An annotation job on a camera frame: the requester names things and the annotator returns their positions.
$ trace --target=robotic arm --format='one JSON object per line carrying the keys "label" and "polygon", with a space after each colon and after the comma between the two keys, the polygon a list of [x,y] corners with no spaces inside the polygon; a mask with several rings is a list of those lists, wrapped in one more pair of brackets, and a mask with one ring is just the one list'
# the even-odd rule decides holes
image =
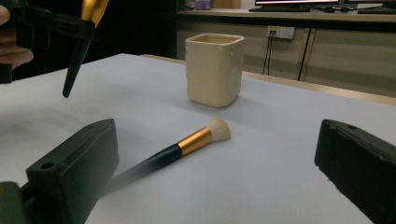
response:
{"label": "robotic arm", "polygon": [[119,163],[114,119],[90,124],[26,169],[28,182],[0,182],[0,223],[84,223]]}
{"label": "robotic arm", "polygon": [[[10,11],[11,20],[5,26],[16,26],[17,45],[22,48],[48,49],[50,32],[58,32],[76,39],[64,82],[63,95],[68,97],[89,45],[94,39],[95,26],[105,14],[107,2],[107,0],[84,0],[81,19],[30,5],[25,0],[0,0],[0,5]],[[0,74],[0,83],[11,83],[11,64],[0,64]]]}

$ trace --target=cream ceramic cup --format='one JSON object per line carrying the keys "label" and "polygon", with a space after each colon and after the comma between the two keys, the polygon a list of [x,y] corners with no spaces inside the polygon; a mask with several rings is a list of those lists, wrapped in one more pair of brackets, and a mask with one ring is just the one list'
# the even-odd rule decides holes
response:
{"label": "cream ceramic cup", "polygon": [[240,35],[204,34],[186,39],[189,98],[224,107],[241,91],[244,40]]}

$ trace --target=white table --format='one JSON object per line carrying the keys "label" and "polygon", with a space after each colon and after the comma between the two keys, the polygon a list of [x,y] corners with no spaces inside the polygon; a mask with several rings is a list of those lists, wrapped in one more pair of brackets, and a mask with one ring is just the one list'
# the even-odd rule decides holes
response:
{"label": "white table", "polygon": [[212,118],[232,130],[102,198],[87,223],[371,223],[314,164],[319,127],[335,119],[395,145],[395,105],[244,77],[236,101],[215,109],[188,99],[183,64],[124,54],[83,65],[69,99],[64,78],[0,86],[0,181],[23,185],[29,165],[101,119],[116,121],[117,174]]}

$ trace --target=finger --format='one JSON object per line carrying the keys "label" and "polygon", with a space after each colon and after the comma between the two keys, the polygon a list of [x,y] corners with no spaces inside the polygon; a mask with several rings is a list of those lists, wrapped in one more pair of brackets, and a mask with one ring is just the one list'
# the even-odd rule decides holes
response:
{"label": "finger", "polygon": [[0,55],[18,53],[26,50],[27,49],[18,47],[16,42],[7,42],[4,44],[0,42]]}
{"label": "finger", "polygon": [[0,6],[0,26],[9,20],[10,14],[6,7]]}
{"label": "finger", "polygon": [[15,28],[0,29],[0,43],[15,42],[16,40]]}
{"label": "finger", "polygon": [[33,60],[33,58],[33,52],[29,49],[26,49],[17,53],[0,55],[0,63],[21,65],[23,63],[29,63]]}

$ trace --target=brush handle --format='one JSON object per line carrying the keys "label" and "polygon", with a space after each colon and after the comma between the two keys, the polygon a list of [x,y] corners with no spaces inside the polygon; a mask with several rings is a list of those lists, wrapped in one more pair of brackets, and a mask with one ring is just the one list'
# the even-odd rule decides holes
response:
{"label": "brush handle", "polygon": [[178,144],[167,147],[166,149],[158,152],[145,161],[140,162],[131,169],[111,179],[105,194],[108,194],[116,189],[120,189],[144,175],[148,175],[156,170],[159,170],[165,165],[177,161],[182,156],[182,151]]}
{"label": "brush handle", "polygon": [[90,47],[91,41],[86,39],[77,39],[75,47],[72,52],[69,67],[67,69],[66,80],[64,81],[64,97],[69,97],[72,91],[73,85],[76,81],[76,77],[84,62],[85,55],[87,54],[88,48]]}

